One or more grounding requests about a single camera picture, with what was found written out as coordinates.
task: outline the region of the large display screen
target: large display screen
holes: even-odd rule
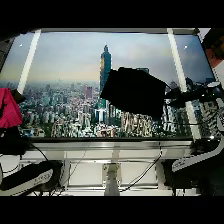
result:
[[[32,37],[26,34],[15,39],[0,74],[1,88],[17,88]],[[198,37],[176,35],[175,40],[187,80],[194,85],[214,80]],[[137,68],[170,88],[179,87],[166,34],[41,33],[23,92],[26,100],[20,104],[21,133],[48,138],[192,135],[188,125],[177,124],[189,122],[185,109],[164,105],[161,121],[154,121],[100,99],[107,71],[119,67]],[[216,107],[214,102],[193,105],[198,121],[208,116],[207,107],[209,111]],[[214,125],[206,125],[200,126],[201,135],[215,135]]]

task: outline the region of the pink cloth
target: pink cloth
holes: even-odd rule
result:
[[[22,124],[22,115],[19,106],[8,88],[0,88],[0,109],[2,108],[0,128],[10,128]]]

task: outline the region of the sky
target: sky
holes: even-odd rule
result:
[[[0,81],[19,81],[33,34],[17,37]],[[213,77],[196,36],[176,35],[186,77],[205,81]],[[105,44],[112,55],[112,69],[148,68],[149,73],[169,84],[178,82],[166,34],[141,33],[42,33],[29,71],[28,82],[99,81],[100,56]]]

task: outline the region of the cityscape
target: cityscape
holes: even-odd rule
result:
[[[119,68],[115,63],[112,66],[112,58],[116,61],[116,55],[113,56],[110,53],[110,45],[101,44],[101,46],[101,54],[98,55],[100,59],[98,64],[99,75],[96,76],[98,78],[95,80],[90,80],[89,77],[83,80],[81,78],[79,80],[69,80],[64,78],[63,75],[49,80],[38,80],[38,75],[33,76],[35,80],[28,78],[23,92],[26,100],[19,105],[23,117],[23,123],[19,127],[22,135],[46,138],[183,137],[192,135],[190,126],[178,125],[178,123],[189,123],[185,108],[171,108],[167,106],[169,100],[166,100],[167,104],[164,104],[164,113],[161,120],[153,120],[150,116],[120,111],[107,100],[101,99],[100,93],[104,88],[110,70]],[[136,63],[136,65],[136,67],[132,68],[153,75],[151,74],[152,66],[140,67],[141,63]],[[174,64],[172,66],[170,64],[169,79],[166,76],[164,78],[159,77],[161,80],[166,81],[171,89],[179,88],[177,76],[171,75],[175,74],[174,71]],[[189,76],[186,78],[188,90],[197,89],[199,85],[193,82]],[[211,82],[213,79],[212,77],[205,78],[203,82]],[[10,81],[3,80],[0,83],[1,88],[14,89],[17,86],[18,82],[13,81],[13,78]],[[201,103],[194,101],[192,104],[197,122],[202,122],[217,110],[215,102]],[[218,134],[215,119],[199,125],[199,129],[202,136],[215,136]]]

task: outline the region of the folded garment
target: folded garment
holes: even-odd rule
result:
[[[131,68],[111,70],[100,95],[116,108],[130,113],[161,118],[166,83]]]
[[[0,88],[0,128],[10,128],[20,124],[22,124],[22,115],[10,89]]]

